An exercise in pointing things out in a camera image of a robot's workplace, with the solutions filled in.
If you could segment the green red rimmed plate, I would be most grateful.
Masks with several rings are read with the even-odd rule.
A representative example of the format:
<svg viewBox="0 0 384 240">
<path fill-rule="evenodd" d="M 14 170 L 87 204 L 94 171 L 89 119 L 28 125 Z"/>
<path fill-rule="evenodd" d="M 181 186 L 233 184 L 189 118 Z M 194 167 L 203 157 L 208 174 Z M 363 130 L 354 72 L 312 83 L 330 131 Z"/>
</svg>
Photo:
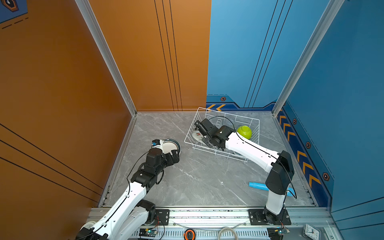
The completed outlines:
<svg viewBox="0 0 384 240">
<path fill-rule="evenodd" d="M 171 154 L 172 151 L 175 150 L 178 152 L 178 155 L 181 153 L 182 150 L 180 144 L 174 139 L 160 140 L 160 149 L 163 151 L 164 154 Z"/>
</svg>

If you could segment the white wire dish rack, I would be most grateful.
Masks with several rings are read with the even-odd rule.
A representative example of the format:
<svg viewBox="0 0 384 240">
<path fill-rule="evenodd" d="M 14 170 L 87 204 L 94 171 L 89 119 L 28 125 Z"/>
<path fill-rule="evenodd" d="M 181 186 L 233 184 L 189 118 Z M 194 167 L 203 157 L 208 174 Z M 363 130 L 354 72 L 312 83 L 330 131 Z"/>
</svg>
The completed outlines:
<svg viewBox="0 0 384 240">
<path fill-rule="evenodd" d="M 191 145 L 195 150 L 246 163 L 249 160 L 243 155 L 228 150 L 224 144 L 215 145 L 220 139 L 228 137 L 231 132 L 238 135 L 240 133 L 238 129 L 242 127 L 246 127 L 250 131 L 249 141 L 258 144 L 260 120 L 199 107 L 184 142 Z"/>
</svg>

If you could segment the watermelon pattern plate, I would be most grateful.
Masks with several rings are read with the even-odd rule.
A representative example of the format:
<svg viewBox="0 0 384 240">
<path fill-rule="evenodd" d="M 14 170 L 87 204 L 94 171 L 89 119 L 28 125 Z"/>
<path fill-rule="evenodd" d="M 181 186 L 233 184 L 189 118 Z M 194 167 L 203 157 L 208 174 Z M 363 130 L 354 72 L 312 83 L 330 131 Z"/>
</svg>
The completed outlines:
<svg viewBox="0 0 384 240">
<path fill-rule="evenodd" d="M 196 142 L 203 143 L 204 136 L 199 131 L 194 131 L 192 137 Z"/>
</svg>

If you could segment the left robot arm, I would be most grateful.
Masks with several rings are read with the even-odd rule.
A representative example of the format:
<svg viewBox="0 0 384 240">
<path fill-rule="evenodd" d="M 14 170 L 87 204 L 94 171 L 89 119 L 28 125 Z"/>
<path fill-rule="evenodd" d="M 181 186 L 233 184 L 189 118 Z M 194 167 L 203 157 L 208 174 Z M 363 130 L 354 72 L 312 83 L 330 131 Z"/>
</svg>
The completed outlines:
<svg viewBox="0 0 384 240">
<path fill-rule="evenodd" d="M 166 167 L 180 161 L 180 150 L 164 153 L 159 148 L 147 152 L 146 161 L 129 180 L 129 186 L 110 210 L 90 229 L 83 227 L 76 240 L 127 240 L 140 226 L 151 223 L 155 204 L 145 201 L 149 190 L 160 181 Z"/>
</svg>

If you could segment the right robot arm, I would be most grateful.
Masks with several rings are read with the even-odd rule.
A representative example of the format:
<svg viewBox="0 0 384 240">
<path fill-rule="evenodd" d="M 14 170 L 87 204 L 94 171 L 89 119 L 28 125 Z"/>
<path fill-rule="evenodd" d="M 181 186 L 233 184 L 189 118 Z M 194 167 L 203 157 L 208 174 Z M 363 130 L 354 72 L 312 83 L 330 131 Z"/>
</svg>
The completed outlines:
<svg viewBox="0 0 384 240">
<path fill-rule="evenodd" d="M 217 128 L 209 119 L 197 120 L 194 125 L 195 130 L 203 136 L 202 142 L 208 147 L 236 152 L 268 173 L 265 185 L 269 193 L 263 210 L 264 222 L 269 225 L 282 224 L 287 215 L 285 200 L 295 175 L 291 155 L 286 151 L 278 153 L 261 147 L 241 136 L 234 127 L 223 125 Z"/>
</svg>

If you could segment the lime green bowl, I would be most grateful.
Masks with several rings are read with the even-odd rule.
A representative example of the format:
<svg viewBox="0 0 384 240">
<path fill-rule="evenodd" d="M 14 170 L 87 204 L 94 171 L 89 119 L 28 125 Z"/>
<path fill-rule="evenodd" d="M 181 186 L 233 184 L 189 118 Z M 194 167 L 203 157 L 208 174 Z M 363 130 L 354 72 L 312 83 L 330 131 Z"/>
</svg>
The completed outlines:
<svg viewBox="0 0 384 240">
<path fill-rule="evenodd" d="M 237 133 L 243 136 L 245 139 L 250 140 L 252 137 L 252 130 L 248 126 L 240 126 L 237 129 Z"/>
</svg>

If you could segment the green circuit board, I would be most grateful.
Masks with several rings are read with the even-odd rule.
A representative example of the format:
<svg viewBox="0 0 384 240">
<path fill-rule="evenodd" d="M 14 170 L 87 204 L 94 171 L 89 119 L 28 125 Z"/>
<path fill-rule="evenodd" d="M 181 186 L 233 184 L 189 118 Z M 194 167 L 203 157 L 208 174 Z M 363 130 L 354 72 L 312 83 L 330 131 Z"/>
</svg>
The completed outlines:
<svg viewBox="0 0 384 240">
<path fill-rule="evenodd" d="M 159 235 L 156 229 L 140 229 L 138 234 L 139 240 L 154 240 Z"/>
</svg>

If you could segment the orange black tape measure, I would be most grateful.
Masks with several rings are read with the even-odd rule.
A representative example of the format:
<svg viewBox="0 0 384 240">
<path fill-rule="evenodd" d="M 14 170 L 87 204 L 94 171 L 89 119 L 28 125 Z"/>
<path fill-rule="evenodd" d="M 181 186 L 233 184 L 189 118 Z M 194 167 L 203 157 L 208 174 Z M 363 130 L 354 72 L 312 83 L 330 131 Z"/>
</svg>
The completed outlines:
<svg viewBox="0 0 384 240">
<path fill-rule="evenodd" d="M 184 232 L 184 240 L 195 240 L 196 232 L 193 229 L 187 229 Z"/>
</svg>

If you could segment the light blue cylinder tube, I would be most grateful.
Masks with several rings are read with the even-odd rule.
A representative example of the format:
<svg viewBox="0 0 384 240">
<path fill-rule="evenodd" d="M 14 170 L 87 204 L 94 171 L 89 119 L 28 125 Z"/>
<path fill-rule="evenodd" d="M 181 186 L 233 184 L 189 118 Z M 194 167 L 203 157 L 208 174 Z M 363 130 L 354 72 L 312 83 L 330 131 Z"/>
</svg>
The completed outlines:
<svg viewBox="0 0 384 240">
<path fill-rule="evenodd" d="M 255 182 L 249 182 L 249 187 L 258 189 L 258 190 L 263 190 L 263 191 L 269 190 L 265 184 L 255 183 Z M 288 188 L 288 196 L 289 197 L 295 196 L 295 190 L 293 188 Z"/>
</svg>

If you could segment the white alarm clock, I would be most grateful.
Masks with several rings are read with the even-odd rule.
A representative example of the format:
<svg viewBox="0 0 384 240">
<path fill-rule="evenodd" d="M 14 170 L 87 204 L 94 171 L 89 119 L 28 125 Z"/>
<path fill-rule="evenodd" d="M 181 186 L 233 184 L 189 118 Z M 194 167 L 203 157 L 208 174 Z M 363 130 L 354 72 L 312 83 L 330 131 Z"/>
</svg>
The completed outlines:
<svg viewBox="0 0 384 240">
<path fill-rule="evenodd" d="M 309 240 L 320 240 L 321 232 L 315 227 L 306 224 L 303 227 L 303 236 Z"/>
</svg>

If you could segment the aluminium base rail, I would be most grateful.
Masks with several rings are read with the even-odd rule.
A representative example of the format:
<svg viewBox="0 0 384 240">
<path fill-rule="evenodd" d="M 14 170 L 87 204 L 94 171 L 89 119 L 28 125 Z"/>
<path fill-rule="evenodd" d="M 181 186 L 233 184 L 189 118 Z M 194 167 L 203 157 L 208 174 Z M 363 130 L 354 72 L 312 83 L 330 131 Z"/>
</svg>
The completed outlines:
<svg viewBox="0 0 384 240">
<path fill-rule="evenodd" d="M 182 240 L 187 229 L 197 240 L 308 240 L 303 227 L 309 224 L 321 232 L 321 240 L 341 240 L 333 218 L 325 208 L 288 207 L 280 225 L 262 222 L 256 207 L 164 207 L 156 209 L 156 218 L 130 237 L 138 240 L 140 229 L 156 229 L 154 240 Z"/>
</svg>

